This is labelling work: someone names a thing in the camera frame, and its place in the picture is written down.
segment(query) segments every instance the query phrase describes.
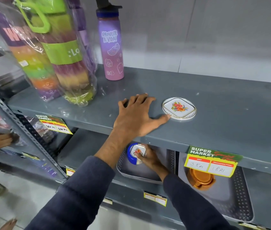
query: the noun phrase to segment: navy long sleeve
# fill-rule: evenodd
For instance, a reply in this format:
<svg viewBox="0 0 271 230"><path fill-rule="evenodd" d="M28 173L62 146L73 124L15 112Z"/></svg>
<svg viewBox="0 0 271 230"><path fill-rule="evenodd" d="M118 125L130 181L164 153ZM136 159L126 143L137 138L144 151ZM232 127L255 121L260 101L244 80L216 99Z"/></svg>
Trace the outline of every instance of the navy long sleeve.
<svg viewBox="0 0 271 230"><path fill-rule="evenodd" d="M87 229L114 176L115 172L108 164L89 156L25 229Z"/></svg>
<svg viewBox="0 0 271 230"><path fill-rule="evenodd" d="M237 229L230 226L212 204L177 175L167 175L163 181L163 188L187 230Z"/></svg>

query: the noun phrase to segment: green bottle handle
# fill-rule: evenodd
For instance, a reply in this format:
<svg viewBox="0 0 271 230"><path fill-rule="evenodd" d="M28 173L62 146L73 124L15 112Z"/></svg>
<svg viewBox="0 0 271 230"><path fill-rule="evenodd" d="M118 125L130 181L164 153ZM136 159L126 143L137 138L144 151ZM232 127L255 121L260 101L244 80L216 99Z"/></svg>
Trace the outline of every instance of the green bottle handle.
<svg viewBox="0 0 271 230"><path fill-rule="evenodd" d="M28 26L30 27L30 29L33 32L45 34L45 33L48 33L50 31L50 27L51 26L50 26L49 21L47 20L47 18L44 15L44 13L42 11L40 11L40 9L38 8L38 6L35 3L32 3L32 2L22 2L20 0L16 0L16 3L17 3L17 7L19 8L20 12L22 13L23 17L25 18ZM23 10L23 7L29 7L29 8L34 9L34 11L36 11L36 13L38 14L38 16L41 18L42 23L44 24L44 26L42 26L42 27L32 26L32 24L31 24L30 20L28 19L25 11Z"/></svg>

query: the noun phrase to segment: tiled floor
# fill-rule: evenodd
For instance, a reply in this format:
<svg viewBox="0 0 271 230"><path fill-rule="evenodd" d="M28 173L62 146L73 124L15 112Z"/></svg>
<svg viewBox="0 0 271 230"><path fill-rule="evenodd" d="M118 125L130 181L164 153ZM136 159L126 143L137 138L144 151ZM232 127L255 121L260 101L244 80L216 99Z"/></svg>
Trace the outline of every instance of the tiled floor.
<svg viewBox="0 0 271 230"><path fill-rule="evenodd" d="M0 171L0 183L8 192L0 196L0 227L17 218L14 230L25 228L55 194L55 190ZM89 230L164 230L157 225L101 207Z"/></svg>

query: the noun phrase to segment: gray tray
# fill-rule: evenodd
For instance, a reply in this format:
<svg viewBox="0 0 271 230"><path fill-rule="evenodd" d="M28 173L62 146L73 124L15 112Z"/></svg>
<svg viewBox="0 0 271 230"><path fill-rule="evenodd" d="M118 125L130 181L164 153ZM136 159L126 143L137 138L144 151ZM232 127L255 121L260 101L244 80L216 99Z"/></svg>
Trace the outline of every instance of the gray tray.
<svg viewBox="0 0 271 230"><path fill-rule="evenodd" d="M178 176L190 185L186 173L189 168L184 167L187 154L179 153ZM247 184L242 167L237 166L231 178L215 175L216 182L209 190L198 190L224 216L237 221L249 222L254 214L250 201Z"/></svg>
<svg viewBox="0 0 271 230"><path fill-rule="evenodd" d="M126 151L127 148L123 151L121 157L118 160L116 165L117 170L125 177L132 178L144 182L151 182L155 184L162 184L159 176L148 168L145 164L133 165L129 162ZM155 146L151 146L153 150L156 151L158 158L161 163L168 168L168 170L175 173L175 151L163 149Z"/></svg>

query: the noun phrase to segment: bare foot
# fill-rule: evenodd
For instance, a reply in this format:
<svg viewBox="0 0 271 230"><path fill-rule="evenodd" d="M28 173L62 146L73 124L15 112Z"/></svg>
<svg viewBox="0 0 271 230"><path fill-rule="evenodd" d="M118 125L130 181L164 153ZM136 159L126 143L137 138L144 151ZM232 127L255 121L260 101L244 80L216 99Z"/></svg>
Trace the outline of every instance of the bare foot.
<svg viewBox="0 0 271 230"><path fill-rule="evenodd" d="M0 230L12 230L14 226L16 225L17 219L11 219L8 222L6 222Z"/></svg>

